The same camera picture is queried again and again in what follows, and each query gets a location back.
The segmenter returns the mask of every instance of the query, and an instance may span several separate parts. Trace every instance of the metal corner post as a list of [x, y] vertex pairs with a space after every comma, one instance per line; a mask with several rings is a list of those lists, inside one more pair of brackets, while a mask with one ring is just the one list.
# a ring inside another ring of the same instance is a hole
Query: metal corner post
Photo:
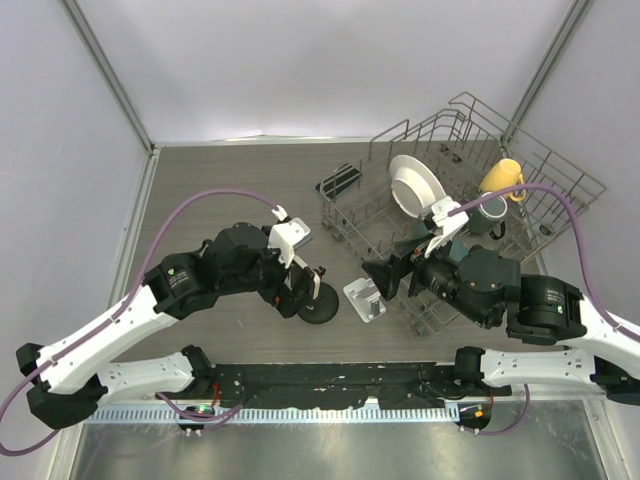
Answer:
[[582, 19], [585, 17], [591, 5], [593, 5], [593, 2], [594, 0], [574, 0], [571, 7], [569, 7], [569, 11], [562, 20], [560, 28], [545, 52], [540, 66], [529, 82], [524, 95], [522, 95], [513, 117], [511, 117], [511, 125], [505, 130], [502, 136], [502, 141], [505, 145], [511, 142], [516, 126], [519, 126], [524, 121], [529, 110], [531, 110], [538, 94], [551, 75], [553, 67], [558, 63], [562, 53], [569, 44], [569, 40], [571, 40], [571, 37], [573, 37], [573, 34], [580, 26]]
[[151, 194], [151, 187], [153, 186], [153, 179], [156, 174], [159, 157], [160, 149], [156, 148], [147, 158], [146, 165], [140, 177], [138, 194], [133, 204], [131, 215], [129, 216], [129, 225], [127, 226], [126, 235], [118, 251], [118, 265], [109, 295], [108, 306], [115, 305], [126, 293], [133, 257], [136, 246], [138, 245], [138, 237], [140, 236], [144, 214], [149, 202], [149, 195]]
[[131, 124], [133, 130], [136, 132], [136, 135], [142, 143], [145, 151], [148, 155], [151, 155], [153, 153], [153, 143], [151, 142], [149, 135], [147, 134], [147, 131], [145, 130], [144, 125], [140, 120], [140, 117], [136, 113], [129, 95], [127, 95], [127, 92], [122, 86], [122, 83], [120, 83], [120, 80], [118, 80], [118, 77], [116, 76], [111, 63], [109, 63], [109, 60], [102, 50], [102, 47], [100, 46], [96, 35], [93, 33], [89, 22], [84, 16], [82, 9], [78, 5], [77, 0], [59, 0], [59, 2], [62, 5], [64, 11], [67, 13], [69, 20], [80, 36], [80, 39], [87, 48], [87, 51], [93, 59], [96, 67], [102, 74], [102, 77], [109, 87], [109, 90], [111, 90], [111, 93], [118, 102], [118, 105], [120, 105], [122, 112]]

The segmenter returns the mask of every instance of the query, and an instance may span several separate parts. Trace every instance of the wooden table surface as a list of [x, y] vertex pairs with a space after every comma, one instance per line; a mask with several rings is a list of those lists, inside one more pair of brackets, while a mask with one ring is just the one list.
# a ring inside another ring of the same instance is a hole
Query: wooden table surface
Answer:
[[[367, 143], [232, 145], [163, 148], [146, 209], [132, 272], [140, 267], [158, 229], [188, 196], [232, 186], [260, 192], [302, 218], [313, 241], [299, 255], [311, 266], [327, 268], [325, 280], [341, 297], [337, 316], [320, 326], [298, 317], [283, 319], [258, 294], [223, 297], [208, 311], [156, 333], [125, 353], [122, 360], [153, 358], [188, 344], [202, 347], [214, 363], [453, 361], [466, 345], [527, 351], [507, 339], [504, 328], [483, 330], [458, 318], [437, 335], [418, 336], [404, 315], [386, 314], [365, 324], [342, 293], [364, 277], [353, 253], [321, 228], [321, 201], [314, 186], [334, 168], [366, 153]], [[274, 217], [259, 202], [237, 196], [200, 201], [169, 229], [152, 263], [171, 253], [197, 249], [238, 221], [257, 226]]]

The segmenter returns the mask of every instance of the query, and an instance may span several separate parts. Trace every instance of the black suction cup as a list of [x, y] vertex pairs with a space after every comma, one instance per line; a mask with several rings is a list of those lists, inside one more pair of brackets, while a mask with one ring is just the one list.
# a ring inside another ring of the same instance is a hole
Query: black suction cup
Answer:
[[413, 269], [411, 255], [421, 243], [427, 241], [425, 237], [414, 238], [404, 242], [396, 242], [393, 253], [386, 260], [369, 260], [362, 263], [362, 269], [371, 277], [382, 298], [391, 300], [398, 293], [400, 280], [409, 275]]
[[322, 282], [318, 298], [315, 299], [312, 306], [302, 307], [298, 310], [298, 316], [307, 323], [320, 325], [335, 317], [339, 306], [338, 293], [331, 285]]

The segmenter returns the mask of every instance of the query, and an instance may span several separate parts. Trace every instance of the dark gray floor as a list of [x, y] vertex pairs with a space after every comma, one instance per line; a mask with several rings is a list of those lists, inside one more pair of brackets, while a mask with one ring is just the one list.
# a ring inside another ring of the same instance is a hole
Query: dark gray floor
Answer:
[[[506, 427], [521, 409], [496, 404], [491, 429]], [[144, 452], [176, 430], [86, 426], [71, 479], [606, 478], [581, 402], [536, 402], [528, 421], [501, 437], [460, 433], [450, 423], [227, 426], [132, 459], [109, 453]]]
[[[163, 149], [134, 271], [159, 227], [180, 202], [201, 190], [233, 186], [261, 192], [292, 216], [304, 219], [314, 239], [300, 256], [312, 266], [325, 266], [326, 281], [342, 296], [342, 287], [365, 275], [354, 255], [321, 228], [321, 202], [314, 186], [334, 168], [365, 154], [367, 148], [367, 143], [340, 143]], [[274, 217], [264, 205], [250, 199], [203, 200], [174, 222], [154, 262], [170, 253], [195, 250], [202, 240], [214, 238], [238, 221], [272, 224]], [[463, 318], [426, 338], [417, 336], [402, 315], [386, 315], [365, 324], [343, 300], [334, 320], [312, 326], [297, 317], [282, 319], [257, 294], [224, 297], [214, 309], [194, 314], [137, 344], [123, 359], [153, 358], [188, 344], [202, 347], [218, 363], [452, 361], [455, 350], [465, 345], [528, 349], [508, 340], [503, 329], [482, 330]]]

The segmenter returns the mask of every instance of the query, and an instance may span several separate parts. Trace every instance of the metal wire basket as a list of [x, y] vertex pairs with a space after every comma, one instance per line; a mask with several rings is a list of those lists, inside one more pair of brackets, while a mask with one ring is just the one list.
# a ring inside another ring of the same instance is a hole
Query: metal wire basket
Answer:
[[[416, 236], [421, 227], [391, 195], [389, 165], [399, 154], [421, 160], [460, 203], [479, 195], [482, 178], [502, 158], [517, 160], [527, 182], [562, 191], [578, 214], [606, 190], [575, 164], [464, 92], [449, 101], [449, 108], [421, 122], [412, 125], [406, 119], [376, 135], [367, 155], [339, 167], [321, 182], [323, 226], [361, 260], [388, 257], [395, 242]], [[345, 175], [353, 168], [359, 171], [357, 180]], [[467, 232], [459, 240], [467, 248], [483, 244], [520, 260], [525, 271], [535, 272], [532, 260], [570, 226], [562, 204], [539, 191], [527, 192], [523, 202], [509, 202], [505, 223], [506, 235], [499, 241]], [[429, 292], [408, 298], [408, 281], [402, 282], [391, 303], [410, 318], [418, 333], [437, 333], [458, 316]]]

